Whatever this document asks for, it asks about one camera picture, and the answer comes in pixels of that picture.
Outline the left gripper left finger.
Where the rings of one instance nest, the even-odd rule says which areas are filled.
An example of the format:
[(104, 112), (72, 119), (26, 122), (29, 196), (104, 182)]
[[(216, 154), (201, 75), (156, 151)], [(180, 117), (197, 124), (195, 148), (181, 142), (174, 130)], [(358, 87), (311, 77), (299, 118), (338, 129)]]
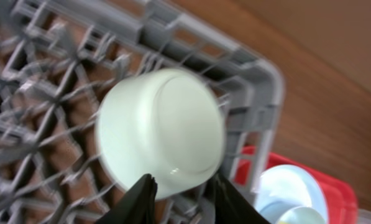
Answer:
[(154, 224), (158, 185), (144, 174), (95, 224)]

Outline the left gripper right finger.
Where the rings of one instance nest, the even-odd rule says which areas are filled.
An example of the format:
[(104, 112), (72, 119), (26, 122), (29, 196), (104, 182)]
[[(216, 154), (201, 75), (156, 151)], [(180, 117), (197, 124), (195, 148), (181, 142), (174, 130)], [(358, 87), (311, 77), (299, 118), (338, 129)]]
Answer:
[(214, 176), (216, 224), (269, 224), (221, 174)]

